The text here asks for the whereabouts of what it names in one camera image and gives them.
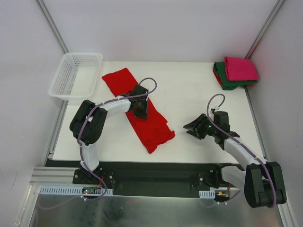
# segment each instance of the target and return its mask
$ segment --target wire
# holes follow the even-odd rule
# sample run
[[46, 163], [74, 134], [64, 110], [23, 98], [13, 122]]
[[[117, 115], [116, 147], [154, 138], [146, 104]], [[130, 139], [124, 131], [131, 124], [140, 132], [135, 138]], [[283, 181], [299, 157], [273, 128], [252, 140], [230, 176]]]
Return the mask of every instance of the wire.
[[227, 188], [227, 190], [226, 191], [224, 191], [224, 192], [222, 192], [222, 193], [225, 193], [225, 192], [228, 192], [228, 194], [229, 194], [229, 191], [230, 191], [230, 189], [231, 189], [231, 183], [228, 183], [228, 188]]
[[[89, 171], [95, 178], [97, 178], [97, 179], [100, 181], [100, 183], [104, 185], [104, 188], [105, 188], [104, 192], [103, 192], [100, 196], [98, 196], [98, 197], [96, 197], [96, 198], [94, 198], [94, 199], [86, 198], [86, 199], [89, 200], [89, 201], [95, 201], [95, 200], [98, 200], [98, 199], [102, 198], [102, 197], [107, 193], [107, 186], [106, 186], [105, 182], [103, 181], [103, 177], [102, 177], [102, 179], [101, 179], [99, 176], [97, 176], [96, 174], [94, 174], [94, 173], [89, 169], [89, 167], [87, 166], [87, 164], [86, 164], [86, 162], [85, 162], [85, 160], [84, 160], [84, 157], [83, 157], [83, 149], [82, 149], [82, 143], [81, 143], [81, 141], [80, 141], [81, 136], [82, 136], [82, 133], [83, 133], [83, 130], [84, 130], [84, 128], [85, 128], [85, 126], [86, 126], [86, 124], [87, 124], [89, 118], [92, 116], [92, 114], [94, 113], [94, 111], [95, 111], [98, 107], [103, 106], [103, 105], [105, 105], [105, 104], [107, 104], [107, 103], [111, 103], [111, 102], [115, 102], [115, 101], [119, 101], [119, 100], [124, 100], [124, 99], [129, 99], [129, 98], [138, 98], [138, 97], [142, 97], [142, 96], [147, 96], [147, 95], [149, 95], [150, 93], [154, 92], [154, 91], [156, 90], [157, 86], [158, 86], [158, 84], [157, 84], [157, 82], [156, 82], [155, 79], [150, 78], [150, 77], [144, 78], [143, 80], [140, 81], [139, 84], [141, 84], [143, 81], [145, 81], [145, 80], [147, 80], [147, 79], [150, 79], [150, 80], [152, 80], [152, 81], [155, 83], [155, 87], [154, 87], [153, 90], [151, 90], [151, 91], [149, 91], [149, 92], [147, 92], [147, 93], [141, 94], [141, 95], [127, 96], [127, 97], [121, 97], [121, 98], [114, 98], [114, 99], [108, 100], [108, 101], [106, 101], [106, 102], [104, 102], [104, 103], [100, 103], [100, 104], [96, 105], [94, 108], [92, 108], [92, 110], [90, 111], [90, 113], [87, 115], [87, 118], [85, 119], [85, 121], [84, 121], [84, 123], [83, 123], [83, 125], [82, 125], [82, 127], [81, 127], [81, 130], [80, 130], [79, 135], [78, 135], [78, 138], [77, 138], [77, 143], [80, 145], [80, 156], [81, 156], [81, 161], [83, 162], [84, 167], [86, 168], [86, 170]], [[55, 209], [55, 208], [57, 208], [57, 207], [60, 207], [60, 206], [62, 206], [62, 205], [64, 205], [64, 204], [66, 204], [67, 202], [72, 201], [72, 200], [74, 200], [74, 199], [76, 199], [76, 198], [81, 198], [81, 196], [78, 196], [78, 195], [77, 195], [77, 196], [73, 196], [73, 197], [67, 199], [66, 201], [63, 201], [63, 202], [61, 202], [61, 203], [59, 203], [59, 204], [57, 204], [57, 205], [55, 205], [55, 206], [52, 206], [52, 207], [42, 207], [41, 204], [40, 204], [40, 198], [39, 198], [38, 201], [37, 201], [37, 206], [38, 206], [40, 209], [42, 209], [42, 210], [52, 210], [52, 209]]]
[[217, 96], [222, 96], [223, 97], [223, 101], [220, 103], [219, 107], [222, 106], [222, 104], [224, 103], [225, 101], [225, 95], [223, 94], [216, 94], [214, 95], [213, 97], [210, 98], [210, 100], [208, 101], [208, 104], [207, 104], [207, 108], [206, 108], [206, 114], [207, 114], [207, 118], [208, 120], [210, 121], [210, 123], [217, 129], [219, 130], [220, 132], [224, 133], [226, 136], [228, 136], [229, 138], [231, 138], [233, 141], [237, 142], [239, 145], [241, 145], [251, 156], [253, 156], [263, 167], [265, 173], [266, 173], [266, 176], [268, 178], [268, 181], [269, 181], [269, 184], [270, 184], [270, 187], [271, 187], [271, 190], [273, 192], [273, 204], [271, 207], [274, 207], [276, 206], [276, 191], [275, 191], [275, 187], [274, 187], [274, 183], [270, 177], [270, 174], [265, 166], [265, 164], [263, 163], [263, 161], [257, 157], [257, 155], [255, 155], [246, 145], [244, 145], [243, 143], [241, 143], [239, 140], [237, 140], [235, 137], [231, 136], [230, 134], [226, 133], [224, 130], [222, 130], [219, 126], [217, 126], [213, 120], [210, 118], [209, 116], [209, 106], [210, 106], [210, 103], [212, 102], [212, 100], [217, 97]]
[[96, 187], [95, 189], [100, 189], [101, 188], [101, 185], [102, 185], [102, 182], [100, 182]]

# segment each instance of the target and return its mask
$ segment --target white tabletop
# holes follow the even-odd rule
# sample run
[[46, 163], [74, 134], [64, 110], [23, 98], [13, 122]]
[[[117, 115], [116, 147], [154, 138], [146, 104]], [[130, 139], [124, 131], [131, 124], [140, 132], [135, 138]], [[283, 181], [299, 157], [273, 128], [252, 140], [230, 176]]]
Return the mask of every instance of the white tabletop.
[[[164, 163], [223, 163], [237, 161], [215, 144], [212, 137], [198, 140], [183, 126], [206, 113], [208, 100], [217, 93], [226, 95], [220, 110], [227, 111], [231, 130], [237, 132], [244, 142], [258, 155], [262, 155], [256, 128], [250, 112], [245, 90], [237, 88], [223, 91], [213, 75], [213, 63], [191, 62], [104, 62], [101, 75], [128, 68], [139, 82], [152, 77], [158, 82], [156, 91], [149, 95], [156, 109], [168, 120], [168, 126], [176, 133], [175, 138], [149, 154], [135, 134], [126, 115], [119, 114], [106, 120], [102, 135], [97, 141], [100, 161], [164, 162]], [[93, 102], [112, 99], [101, 75], [97, 81]], [[143, 86], [151, 90], [152, 81]], [[216, 106], [222, 98], [215, 99]], [[80, 160], [76, 139], [69, 125], [79, 104], [69, 103], [56, 144], [53, 160]]]

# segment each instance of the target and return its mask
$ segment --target metal surface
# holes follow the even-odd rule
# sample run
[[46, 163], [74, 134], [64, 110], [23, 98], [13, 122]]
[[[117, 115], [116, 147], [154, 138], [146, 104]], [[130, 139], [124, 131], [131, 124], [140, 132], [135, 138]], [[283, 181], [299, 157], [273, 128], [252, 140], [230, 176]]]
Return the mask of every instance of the metal surface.
[[36, 2], [38, 3], [38, 6], [40, 7], [48, 25], [50, 26], [56, 40], [58, 41], [58, 44], [60, 45], [63, 53], [68, 53], [68, 49], [67, 46], [64, 43], [64, 40], [62, 39], [59, 30], [57, 29], [56, 24], [54, 23], [52, 16], [50, 15], [45, 3], [43, 0], [36, 0]]
[[253, 55], [253, 53], [255, 52], [256, 48], [258, 47], [258, 45], [260, 44], [263, 36], [265, 35], [266, 31], [268, 30], [268, 28], [270, 27], [271, 23], [274, 21], [274, 19], [276, 18], [278, 12], [280, 11], [281, 7], [283, 6], [283, 4], [286, 2], [286, 0], [278, 0], [275, 4], [275, 6], [273, 7], [273, 9], [271, 10], [268, 18], [266, 19], [264, 25], [262, 26], [261, 30], [259, 31], [256, 39], [254, 40], [250, 50], [248, 51], [248, 53], [246, 54], [245, 58], [251, 58], [251, 56]]
[[33, 216], [40, 186], [29, 186], [21, 212], [15, 223], [16, 227], [28, 227]]
[[[40, 204], [50, 207], [70, 196], [39, 195]], [[275, 209], [252, 209], [242, 194], [227, 205], [205, 208], [213, 200], [104, 197], [97, 201], [74, 199], [53, 210], [36, 210], [35, 226], [73, 227], [277, 227]]]

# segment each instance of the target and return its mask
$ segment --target cable clip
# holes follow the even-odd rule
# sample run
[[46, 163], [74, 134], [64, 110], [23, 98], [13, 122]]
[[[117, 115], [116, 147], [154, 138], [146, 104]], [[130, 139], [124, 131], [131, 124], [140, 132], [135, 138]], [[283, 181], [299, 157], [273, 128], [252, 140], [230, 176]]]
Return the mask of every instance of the cable clip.
[[209, 111], [209, 116], [212, 116], [214, 114], [213, 112], [215, 112], [215, 111], [217, 111], [219, 109], [220, 109], [219, 106], [215, 106], [214, 108], [211, 108], [211, 111]]
[[119, 96], [117, 96], [117, 97], [116, 97], [116, 99], [118, 99], [118, 101], [120, 101], [120, 100], [124, 100], [124, 99], [125, 99], [125, 97], [124, 97], [124, 96], [122, 96], [122, 95], [119, 95]]

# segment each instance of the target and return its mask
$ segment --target red cloth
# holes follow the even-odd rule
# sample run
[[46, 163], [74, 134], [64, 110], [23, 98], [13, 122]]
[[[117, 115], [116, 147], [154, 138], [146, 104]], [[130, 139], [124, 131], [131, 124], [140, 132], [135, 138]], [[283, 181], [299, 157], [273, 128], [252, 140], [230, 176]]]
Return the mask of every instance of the red cloth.
[[250, 59], [225, 57], [225, 72], [229, 81], [258, 80], [256, 68]]
[[[109, 73], [102, 78], [114, 96], [127, 93], [138, 84], [127, 68]], [[169, 129], [166, 125], [167, 120], [156, 110], [150, 99], [148, 99], [147, 114], [147, 119], [135, 117], [132, 111], [127, 112], [126, 116], [140, 141], [151, 154], [159, 144], [174, 138], [175, 132]]]
[[219, 84], [222, 86], [222, 81], [221, 81], [220, 77], [216, 74], [214, 69], [213, 69], [213, 73], [214, 73], [214, 76], [216, 77], [217, 81], [219, 82]]

